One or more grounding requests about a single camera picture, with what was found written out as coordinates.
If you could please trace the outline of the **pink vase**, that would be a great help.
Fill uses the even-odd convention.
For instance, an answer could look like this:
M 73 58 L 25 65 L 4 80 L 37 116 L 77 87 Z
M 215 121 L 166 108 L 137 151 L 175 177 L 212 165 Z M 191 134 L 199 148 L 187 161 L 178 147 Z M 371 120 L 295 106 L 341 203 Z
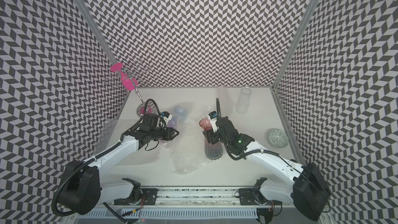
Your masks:
M 205 136 L 205 155 L 210 160 L 217 160 L 223 155 L 223 148 L 221 143 L 214 142 L 214 132 L 212 125 L 208 118 L 203 118 L 199 122 L 200 127 L 203 129 L 203 134 Z

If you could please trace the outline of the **green patterned bowl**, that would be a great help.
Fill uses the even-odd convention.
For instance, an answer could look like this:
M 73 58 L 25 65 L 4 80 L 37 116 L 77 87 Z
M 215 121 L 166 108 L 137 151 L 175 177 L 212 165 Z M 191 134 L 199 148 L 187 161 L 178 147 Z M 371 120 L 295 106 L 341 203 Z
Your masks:
M 268 143 L 274 148 L 285 148 L 289 145 L 289 138 L 285 131 L 271 129 L 267 134 Z

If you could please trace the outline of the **clear wrapped vase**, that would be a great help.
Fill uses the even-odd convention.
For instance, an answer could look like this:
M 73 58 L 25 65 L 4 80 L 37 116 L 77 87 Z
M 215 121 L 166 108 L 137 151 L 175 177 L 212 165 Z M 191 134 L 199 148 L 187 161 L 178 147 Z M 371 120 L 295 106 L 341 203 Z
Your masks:
M 232 121 L 234 103 L 227 88 L 223 86 L 217 87 L 217 98 L 219 99 L 221 117 L 228 117 Z

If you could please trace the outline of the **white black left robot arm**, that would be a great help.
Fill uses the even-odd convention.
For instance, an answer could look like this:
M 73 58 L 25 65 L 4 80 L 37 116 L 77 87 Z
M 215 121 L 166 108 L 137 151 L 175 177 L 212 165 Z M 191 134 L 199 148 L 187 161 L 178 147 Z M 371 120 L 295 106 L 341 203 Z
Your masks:
M 74 213 L 84 215 L 99 203 L 119 199 L 142 204 L 144 200 L 139 182 L 125 177 L 120 182 L 104 183 L 102 177 L 125 157 L 151 141 L 171 141 L 178 136 L 179 132 L 167 125 L 172 118 L 168 112 L 144 114 L 110 148 L 86 160 L 68 163 L 53 195 L 52 212 L 59 217 Z

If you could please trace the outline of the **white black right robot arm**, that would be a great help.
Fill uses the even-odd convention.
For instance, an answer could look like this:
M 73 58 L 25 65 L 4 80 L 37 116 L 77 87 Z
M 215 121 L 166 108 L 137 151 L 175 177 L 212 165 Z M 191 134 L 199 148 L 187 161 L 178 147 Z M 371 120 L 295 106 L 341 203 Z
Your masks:
M 313 163 L 302 165 L 273 152 L 254 138 L 239 133 L 228 117 L 217 117 L 215 112 L 200 121 L 207 143 L 223 144 L 228 156 L 235 160 L 248 160 L 272 172 L 281 182 L 259 178 L 250 190 L 251 198 L 259 205 L 268 203 L 293 204 L 306 218 L 318 221 L 329 206 L 331 191 Z

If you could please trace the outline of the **clear glass vase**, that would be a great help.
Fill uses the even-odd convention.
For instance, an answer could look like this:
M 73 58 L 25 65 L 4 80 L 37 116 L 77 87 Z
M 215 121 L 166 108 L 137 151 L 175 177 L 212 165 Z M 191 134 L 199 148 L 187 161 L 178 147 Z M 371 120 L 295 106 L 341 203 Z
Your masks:
M 249 87 L 242 87 L 235 106 L 235 110 L 239 114 L 246 114 L 250 104 L 252 90 Z

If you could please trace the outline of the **pink plastic wine glass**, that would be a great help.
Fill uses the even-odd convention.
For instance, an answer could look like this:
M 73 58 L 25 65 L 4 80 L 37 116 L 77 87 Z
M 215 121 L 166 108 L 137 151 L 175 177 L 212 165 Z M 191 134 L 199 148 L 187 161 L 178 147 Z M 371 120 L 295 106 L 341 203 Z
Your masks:
M 111 72 L 120 74 L 120 81 L 122 85 L 128 91 L 136 91 L 138 88 L 138 82 L 133 76 L 132 72 L 123 65 L 123 63 L 116 63 L 110 68 Z

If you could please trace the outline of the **blue purple vase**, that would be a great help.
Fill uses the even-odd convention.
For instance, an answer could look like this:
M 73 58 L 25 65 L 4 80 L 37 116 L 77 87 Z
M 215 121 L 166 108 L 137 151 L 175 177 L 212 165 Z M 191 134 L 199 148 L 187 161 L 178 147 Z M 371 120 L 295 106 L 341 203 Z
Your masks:
M 187 120 L 188 112 L 182 106 L 175 106 L 171 112 L 172 118 L 167 123 L 167 127 L 171 127 L 178 131 L 178 128 Z

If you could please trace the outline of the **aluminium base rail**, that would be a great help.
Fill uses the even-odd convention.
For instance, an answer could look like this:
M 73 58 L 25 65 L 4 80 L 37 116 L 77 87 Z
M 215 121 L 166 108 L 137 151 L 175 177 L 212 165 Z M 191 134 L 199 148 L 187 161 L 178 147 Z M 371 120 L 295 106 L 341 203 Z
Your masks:
M 308 209 L 316 205 L 311 193 L 311 187 L 306 181 L 288 188 L 265 178 L 261 178 L 251 188 L 141 188 L 139 184 L 124 180 L 119 184 L 64 190 L 57 202 L 81 215 L 90 212 L 99 203 L 108 202 L 120 205 L 226 205 L 233 201 L 240 201 L 241 205 L 267 205 L 274 202 Z

